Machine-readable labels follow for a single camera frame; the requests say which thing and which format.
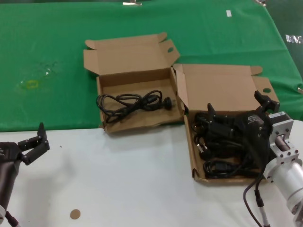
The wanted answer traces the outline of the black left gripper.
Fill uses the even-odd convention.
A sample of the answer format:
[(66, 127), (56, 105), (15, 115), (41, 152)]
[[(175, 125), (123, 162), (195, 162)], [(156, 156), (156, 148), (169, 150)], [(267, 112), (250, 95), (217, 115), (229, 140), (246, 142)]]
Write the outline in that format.
[(37, 136), (21, 142), (0, 143), (0, 163), (22, 161), (27, 166), (50, 149), (44, 124), (41, 122)]

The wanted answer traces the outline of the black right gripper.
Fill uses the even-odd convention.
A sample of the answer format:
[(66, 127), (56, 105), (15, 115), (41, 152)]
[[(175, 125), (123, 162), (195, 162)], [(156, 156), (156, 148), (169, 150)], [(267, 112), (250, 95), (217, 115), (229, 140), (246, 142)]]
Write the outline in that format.
[(236, 117), (217, 115), (213, 106), (208, 103), (208, 131), (229, 139), (239, 137), (240, 132), (244, 147), (254, 159), (257, 167), (264, 170), (270, 158), (269, 136), (272, 131), (265, 112), (271, 110), (273, 113), (277, 113), (280, 103), (267, 95), (262, 95), (259, 91), (255, 91), (254, 97), (260, 106), (256, 110), (240, 113)]

